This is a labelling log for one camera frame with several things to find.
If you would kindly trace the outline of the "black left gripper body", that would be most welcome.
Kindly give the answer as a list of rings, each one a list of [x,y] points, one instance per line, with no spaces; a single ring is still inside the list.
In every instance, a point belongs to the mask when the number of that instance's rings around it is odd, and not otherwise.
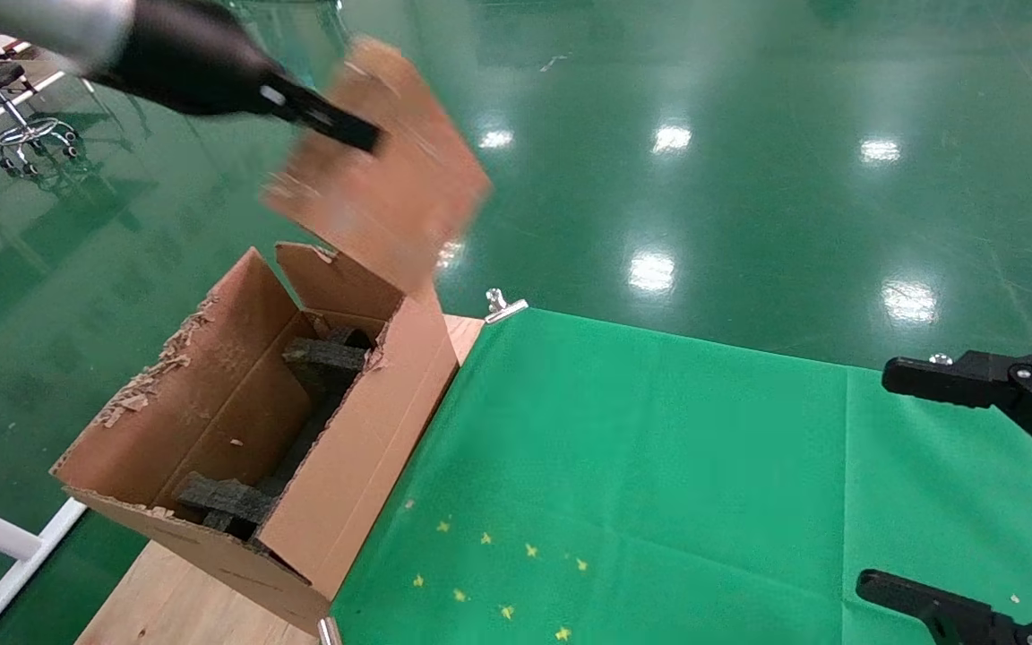
[[[289,116],[282,66],[208,1],[135,1],[112,60],[89,78],[189,116]]]

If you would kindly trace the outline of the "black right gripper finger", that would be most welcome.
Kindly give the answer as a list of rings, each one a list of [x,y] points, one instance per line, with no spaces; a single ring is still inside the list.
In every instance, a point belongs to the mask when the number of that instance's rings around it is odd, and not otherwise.
[[[999,409],[1032,438],[1032,354],[1007,356],[968,350],[928,360],[893,357],[883,368],[885,391],[972,409]]]
[[[860,572],[856,594],[920,620],[935,644],[1032,644],[1032,622],[1015,622],[991,605],[880,569]]]

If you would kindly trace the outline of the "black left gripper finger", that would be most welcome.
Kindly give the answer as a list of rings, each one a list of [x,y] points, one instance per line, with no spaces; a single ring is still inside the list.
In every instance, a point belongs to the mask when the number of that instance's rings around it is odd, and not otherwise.
[[[310,128],[353,150],[374,152],[382,139],[380,126],[332,105],[318,91],[298,82],[267,82],[261,86],[259,94],[271,103],[270,112],[282,121]]]

